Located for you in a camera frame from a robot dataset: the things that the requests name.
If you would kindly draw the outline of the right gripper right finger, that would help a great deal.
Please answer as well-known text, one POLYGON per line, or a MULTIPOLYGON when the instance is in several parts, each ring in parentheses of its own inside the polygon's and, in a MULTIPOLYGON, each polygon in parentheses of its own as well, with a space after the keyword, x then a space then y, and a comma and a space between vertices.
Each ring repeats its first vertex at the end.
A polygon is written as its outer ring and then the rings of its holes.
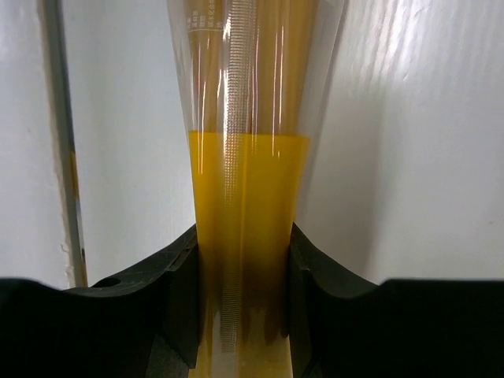
POLYGON ((374 284, 293 228, 289 336, 297 377, 500 377, 500 280, 374 284))

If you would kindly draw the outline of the yellow spaghetti bag table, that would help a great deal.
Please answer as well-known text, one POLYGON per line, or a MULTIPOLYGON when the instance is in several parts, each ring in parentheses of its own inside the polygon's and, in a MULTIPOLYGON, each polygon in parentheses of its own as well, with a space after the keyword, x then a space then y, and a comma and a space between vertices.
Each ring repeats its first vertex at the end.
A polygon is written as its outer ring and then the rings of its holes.
POLYGON ((288 248, 343 3, 171 1, 168 11, 198 238, 189 374, 289 377, 288 248))

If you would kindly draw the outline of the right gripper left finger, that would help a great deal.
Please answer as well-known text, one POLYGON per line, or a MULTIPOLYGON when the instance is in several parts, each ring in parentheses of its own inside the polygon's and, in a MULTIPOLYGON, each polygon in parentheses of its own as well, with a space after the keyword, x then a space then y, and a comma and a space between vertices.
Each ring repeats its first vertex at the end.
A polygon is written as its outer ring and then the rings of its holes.
POLYGON ((4 377, 185 377, 199 345, 195 228, 92 287, 1 281, 4 377))

